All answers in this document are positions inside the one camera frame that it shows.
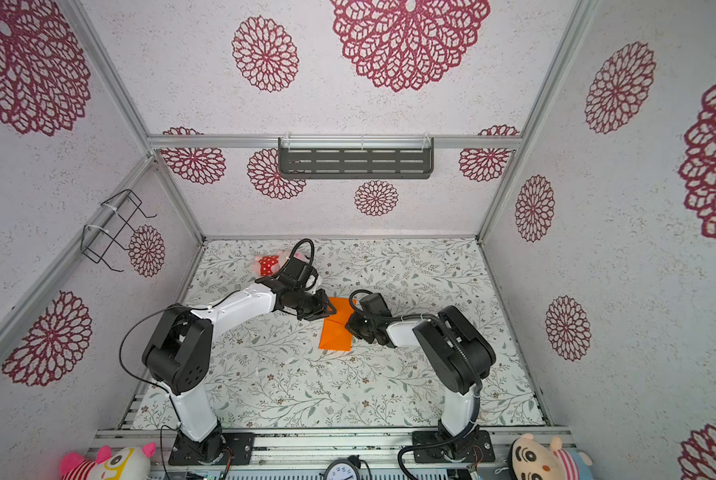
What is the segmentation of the orange square paper sheet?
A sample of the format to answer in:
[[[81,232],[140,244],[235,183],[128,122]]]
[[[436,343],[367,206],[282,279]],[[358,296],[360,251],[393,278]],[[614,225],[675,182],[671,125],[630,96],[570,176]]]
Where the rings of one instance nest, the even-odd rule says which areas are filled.
[[[347,298],[330,297],[336,313],[323,321],[319,348],[324,351],[349,352],[352,350],[353,335],[347,324],[354,313]]]

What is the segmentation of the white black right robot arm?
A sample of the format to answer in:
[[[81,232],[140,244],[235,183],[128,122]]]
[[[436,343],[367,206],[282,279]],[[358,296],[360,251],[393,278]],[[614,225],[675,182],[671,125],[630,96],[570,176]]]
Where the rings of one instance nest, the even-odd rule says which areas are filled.
[[[475,325],[455,306],[437,314],[387,317],[353,311],[347,330],[370,344],[389,348],[420,348],[446,388],[440,425],[450,438],[476,429],[483,380],[497,355]]]

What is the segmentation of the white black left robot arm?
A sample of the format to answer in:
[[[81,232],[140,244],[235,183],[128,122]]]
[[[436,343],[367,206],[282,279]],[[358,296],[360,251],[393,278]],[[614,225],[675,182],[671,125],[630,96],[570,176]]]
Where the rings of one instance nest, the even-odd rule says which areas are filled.
[[[214,340],[248,320],[276,311],[291,313],[303,321],[337,313],[323,289],[275,290],[263,283],[234,292],[215,305],[174,304],[161,312],[142,362],[169,393],[183,436],[203,443],[219,429],[205,389]]]

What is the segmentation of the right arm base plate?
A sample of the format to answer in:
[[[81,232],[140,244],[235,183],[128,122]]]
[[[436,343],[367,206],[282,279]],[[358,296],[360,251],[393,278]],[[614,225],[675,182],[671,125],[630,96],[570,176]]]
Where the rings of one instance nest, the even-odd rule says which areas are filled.
[[[491,437],[481,428],[471,432],[456,442],[448,443],[436,448],[422,449],[423,445],[442,442],[447,436],[438,431],[414,431],[412,444],[414,461],[418,464],[436,463],[484,463],[494,462],[496,453]]]

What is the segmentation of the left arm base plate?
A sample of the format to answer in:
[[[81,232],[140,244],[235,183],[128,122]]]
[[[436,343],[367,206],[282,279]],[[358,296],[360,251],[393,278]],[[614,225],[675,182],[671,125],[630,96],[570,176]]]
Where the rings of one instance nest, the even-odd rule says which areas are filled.
[[[254,433],[212,433],[204,441],[191,440],[179,431],[168,459],[169,466],[245,466],[251,462]]]

